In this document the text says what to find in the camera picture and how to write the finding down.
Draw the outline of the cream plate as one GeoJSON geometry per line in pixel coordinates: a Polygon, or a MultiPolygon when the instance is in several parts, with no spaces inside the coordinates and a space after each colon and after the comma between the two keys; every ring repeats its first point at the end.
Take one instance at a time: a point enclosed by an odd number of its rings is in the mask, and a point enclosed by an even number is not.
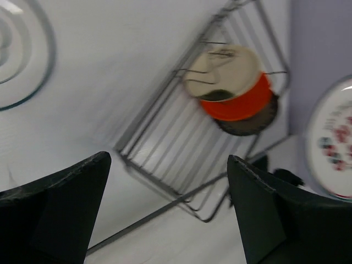
{"type": "Polygon", "coordinates": [[[261,74],[261,62],[254,51],[224,45],[202,53],[186,71],[183,84],[192,97],[221,102],[249,91],[261,74]]]}

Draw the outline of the grey wire dish rack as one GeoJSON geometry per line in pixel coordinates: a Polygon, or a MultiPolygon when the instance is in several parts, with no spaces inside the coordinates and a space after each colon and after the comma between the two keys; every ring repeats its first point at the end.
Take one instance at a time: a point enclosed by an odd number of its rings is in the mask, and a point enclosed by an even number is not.
{"type": "Polygon", "coordinates": [[[229,1],[206,24],[116,143],[111,177],[118,186],[107,186],[101,206],[116,228],[93,238],[89,255],[171,210],[209,223],[227,200],[228,156],[254,161],[289,137],[290,7],[289,1],[229,1]],[[271,120],[250,135],[226,133],[183,86],[198,55],[226,44],[257,53],[278,99],[271,120]]]}

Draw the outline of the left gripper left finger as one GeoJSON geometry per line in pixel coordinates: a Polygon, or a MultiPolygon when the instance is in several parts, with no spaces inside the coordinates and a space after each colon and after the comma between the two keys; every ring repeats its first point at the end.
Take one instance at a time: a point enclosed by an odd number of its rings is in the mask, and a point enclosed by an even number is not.
{"type": "Polygon", "coordinates": [[[1,263],[83,263],[110,167],[101,151],[1,192],[1,263]]]}

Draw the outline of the white floral plate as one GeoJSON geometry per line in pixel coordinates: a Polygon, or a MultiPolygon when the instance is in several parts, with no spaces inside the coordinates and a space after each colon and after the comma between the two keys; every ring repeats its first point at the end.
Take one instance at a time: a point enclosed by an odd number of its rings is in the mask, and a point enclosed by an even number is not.
{"type": "Polygon", "coordinates": [[[351,202],[351,75],[335,82],[316,102],[306,126],[304,154],[316,188],[351,202]]]}

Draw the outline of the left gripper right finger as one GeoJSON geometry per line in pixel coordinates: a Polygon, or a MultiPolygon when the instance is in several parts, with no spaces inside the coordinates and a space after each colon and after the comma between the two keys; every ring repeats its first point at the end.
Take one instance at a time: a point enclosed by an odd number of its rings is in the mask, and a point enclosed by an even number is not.
{"type": "Polygon", "coordinates": [[[227,161],[229,191],[247,263],[351,263],[351,204],[227,161]]]}

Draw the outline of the white orange patterned plate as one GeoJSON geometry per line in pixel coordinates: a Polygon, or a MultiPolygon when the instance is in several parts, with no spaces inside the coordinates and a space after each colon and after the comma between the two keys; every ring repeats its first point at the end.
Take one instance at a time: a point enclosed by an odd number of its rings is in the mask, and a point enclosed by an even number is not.
{"type": "Polygon", "coordinates": [[[57,47],[38,1],[1,1],[1,110],[35,97],[49,81],[57,47]]]}

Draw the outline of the teal green plate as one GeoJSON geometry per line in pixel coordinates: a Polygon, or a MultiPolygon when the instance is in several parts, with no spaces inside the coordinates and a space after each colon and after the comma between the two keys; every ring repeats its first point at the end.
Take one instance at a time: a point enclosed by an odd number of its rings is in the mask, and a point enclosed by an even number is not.
{"type": "Polygon", "coordinates": [[[214,119],[214,121],[220,129],[230,135],[257,135],[275,120],[279,108],[278,98],[279,97],[274,93],[269,104],[250,118],[239,121],[222,121],[218,119],[214,119]]]}

